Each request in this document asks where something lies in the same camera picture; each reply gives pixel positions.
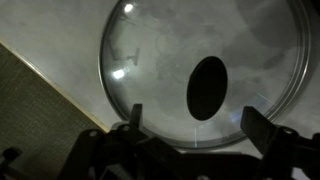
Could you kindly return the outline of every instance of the black oval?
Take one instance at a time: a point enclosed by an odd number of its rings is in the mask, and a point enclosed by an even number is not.
[[[227,93],[228,75],[217,57],[204,58],[190,76],[187,104],[191,115],[204,121],[220,109]]]

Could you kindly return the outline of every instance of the black apparatus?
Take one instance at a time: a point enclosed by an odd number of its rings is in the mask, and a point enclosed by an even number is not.
[[[312,180],[320,179],[320,133],[312,139],[288,127],[276,126],[253,107],[245,107],[241,129],[263,155],[240,153],[180,153],[139,130],[142,105],[133,107],[128,124],[104,134],[80,134],[59,180],[291,180],[300,168]]]

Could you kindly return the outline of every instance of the textured mat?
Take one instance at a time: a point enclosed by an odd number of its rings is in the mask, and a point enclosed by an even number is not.
[[[31,179],[55,179],[89,128],[98,127],[0,45],[0,151],[23,151],[12,167]]]

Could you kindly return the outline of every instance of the white surface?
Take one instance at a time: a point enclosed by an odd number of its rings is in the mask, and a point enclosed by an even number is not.
[[[0,42],[101,126],[119,121],[99,79],[102,31],[116,0],[0,0]],[[310,137],[320,131],[320,18],[312,16],[314,74],[283,123]],[[223,150],[258,154],[250,142]]]

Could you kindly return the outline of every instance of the gray fabric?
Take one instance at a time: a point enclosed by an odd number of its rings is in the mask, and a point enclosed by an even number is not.
[[[79,133],[91,128],[98,127],[0,45],[0,151],[23,151],[12,167],[55,179]]]

